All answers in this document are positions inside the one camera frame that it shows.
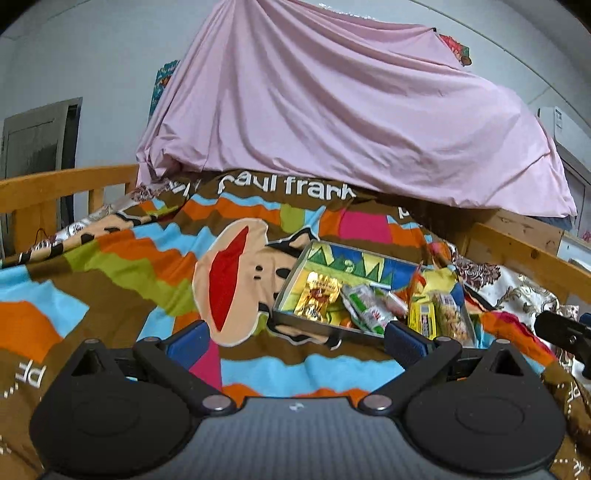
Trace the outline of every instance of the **red mouth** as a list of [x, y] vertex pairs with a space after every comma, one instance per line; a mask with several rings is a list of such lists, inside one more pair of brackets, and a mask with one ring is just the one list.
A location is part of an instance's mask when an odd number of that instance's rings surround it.
[[213, 323], [218, 332], [222, 331], [232, 306], [238, 283], [238, 262], [244, 253], [247, 236], [248, 227], [246, 226], [225, 250], [216, 254], [209, 270], [209, 304]]

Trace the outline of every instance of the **snack package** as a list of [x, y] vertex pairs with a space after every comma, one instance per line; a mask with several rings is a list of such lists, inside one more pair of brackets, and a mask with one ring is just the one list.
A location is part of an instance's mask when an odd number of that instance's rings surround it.
[[336, 278], [310, 272], [294, 313], [308, 320], [328, 323], [326, 309], [339, 297], [340, 285]]
[[375, 293], [396, 317], [402, 318], [408, 316], [408, 305], [393, 291], [383, 291], [380, 288], [376, 288]]
[[449, 293], [441, 291], [429, 292], [435, 306], [435, 317], [441, 335], [460, 342], [463, 346], [474, 347], [475, 337], [472, 322], [465, 322], [455, 300]]
[[439, 335], [435, 307], [427, 295], [415, 295], [408, 311], [408, 326], [429, 340]]
[[361, 330], [383, 335], [386, 325], [397, 320], [369, 285], [350, 287], [344, 284], [341, 292], [343, 304]]

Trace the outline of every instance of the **wooden bed frame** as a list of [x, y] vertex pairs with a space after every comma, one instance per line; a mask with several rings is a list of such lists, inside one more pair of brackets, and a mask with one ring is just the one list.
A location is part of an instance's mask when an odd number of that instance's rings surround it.
[[[26, 251], [34, 244], [40, 228], [47, 235], [56, 233], [59, 198], [88, 192], [88, 210], [94, 212], [103, 205], [105, 187], [124, 184], [128, 193], [135, 187], [137, 172], [137, 165], [120, 165], [0, 181], [0, 213], [12, 214], [15, 250]], [[454, 242], [470, 260], [506, 265], [552, 291], [563, 303], [571, 294], [591, 303], [591, 274], [556, 257], [563, 231], [504, 210], [460, 210], [435, 204], [428, 208], [431, 218], [441, 219], [438, 229], [429, 228]]]

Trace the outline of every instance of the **colorful blanket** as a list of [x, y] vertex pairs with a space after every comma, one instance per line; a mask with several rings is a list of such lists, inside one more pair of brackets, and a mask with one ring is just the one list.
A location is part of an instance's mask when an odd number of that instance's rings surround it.
[[[212, 340], [191, 371], [238, 404], [255, 395], [348, 395], [356, 403], [402, 372], [376, 348], [324, 345], [326, 338], [267, 320], [313, 238], [425, 265], [433, 264], [429, 244], [449, 257], [446, 245], [407, 211], [335, 181], [231, 171], [197, 187], [190, 180], [184, 184], [102, 218], [75, 241], [3, 265], [3, 478], [29, 480], [42, 471], [28, 422], [86, 338], [124, 348], [146, 336], [166, 338], [201, 318]], [[382, 282], [411, 274], [375, 271], [363, 258], [355, 268]], [[482, 312], [476, 300], [470, 302], [473, 312]], [[555, 360], [518, 321], [493, 313], [479, 317], [482, 346], [509, 338], [539, 371]]]

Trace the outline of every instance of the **black mount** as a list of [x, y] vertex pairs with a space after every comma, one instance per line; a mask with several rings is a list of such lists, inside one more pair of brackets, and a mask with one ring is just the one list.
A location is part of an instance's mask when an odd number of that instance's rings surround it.
[[[236, 408], [187, 370], [206, 349], [187, 339], [202, 338], [206, 329], [195, 322], [168, 340], [146, 338], [131, 349], [83, 342], [30, 423], [43, 465], [61, 475], [50, 478], [143, 475], [171, 462], [204, 421], [240, 418], [247, 405]], [[462, 475], [517, 476], [548, 467], [564, 437], [564, 417], [509, 342], [462, 349], [449, 338], [430, 342], [391, 322], [386, 350], [396, 358], [393, 345], [406, 337], [413, 346], [405, 350], [406, 371], [365, 397], [358, 412], [393, 420], [421, 456]]]

